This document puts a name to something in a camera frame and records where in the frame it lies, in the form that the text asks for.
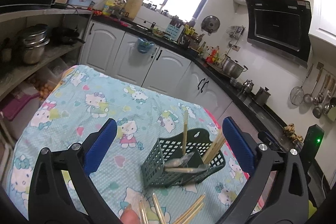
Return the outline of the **person left hand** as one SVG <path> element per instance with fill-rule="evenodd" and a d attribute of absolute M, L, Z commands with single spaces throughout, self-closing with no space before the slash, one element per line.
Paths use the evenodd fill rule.
<path fill-rule="evenodd" d="M 140 224 L 139 217 L 132 209 L 131 204 L 123 210 L 120 220 L 123 224 Z"/>

